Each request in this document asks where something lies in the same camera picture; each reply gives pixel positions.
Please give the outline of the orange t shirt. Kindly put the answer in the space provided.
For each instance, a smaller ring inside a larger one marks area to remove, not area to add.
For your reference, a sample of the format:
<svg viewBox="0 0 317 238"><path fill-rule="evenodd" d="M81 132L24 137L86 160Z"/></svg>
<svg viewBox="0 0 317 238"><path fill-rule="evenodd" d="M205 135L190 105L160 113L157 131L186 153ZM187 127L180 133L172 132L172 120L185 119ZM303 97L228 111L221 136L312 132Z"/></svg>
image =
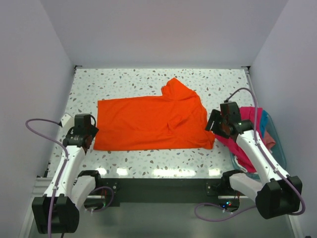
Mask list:
<svg viewBox="0 0 317 238"><path fill-rule="evenodd" d="M206 125L200 96L173 78L160 96L98 101L94 149L212 149L215 136Z"/></svg>

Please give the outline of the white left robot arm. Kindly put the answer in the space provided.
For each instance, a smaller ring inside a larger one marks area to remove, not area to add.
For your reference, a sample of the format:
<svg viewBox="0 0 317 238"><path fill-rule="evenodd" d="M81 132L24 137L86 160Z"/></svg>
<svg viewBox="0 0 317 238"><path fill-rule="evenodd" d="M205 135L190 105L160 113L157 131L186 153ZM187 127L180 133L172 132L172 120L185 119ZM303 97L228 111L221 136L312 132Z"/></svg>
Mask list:
<svg viewBox="0 0 317 238"><path fill-rule="evenodd" d="M79 210L88 195L103 188L98 171L80 171L79 167L98 133L91 114L65 114L57 123L65 133L60 162L43 195L32 202L32 211L41 234L74 233L79 225Z"/></svg>

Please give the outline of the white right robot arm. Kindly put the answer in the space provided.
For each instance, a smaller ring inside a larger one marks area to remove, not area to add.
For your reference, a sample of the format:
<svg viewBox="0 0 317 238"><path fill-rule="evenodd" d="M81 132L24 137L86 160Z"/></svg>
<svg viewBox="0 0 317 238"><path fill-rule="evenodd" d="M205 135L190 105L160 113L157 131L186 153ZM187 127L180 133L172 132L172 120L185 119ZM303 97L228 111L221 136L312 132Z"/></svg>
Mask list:
<svg viewBox="0 0 317 238"><path fill-rule="evenodd" d="M301 196L303 184L298 176L290 176L263 144L254 123L241 118L237 103L228 100L212 110L207 131L232 139L256 169L259 181L243 171L232 170L222 175L218 191L227 195L235 191L253 200L265 219L281 215L301 215L305 205Z"/></svg>

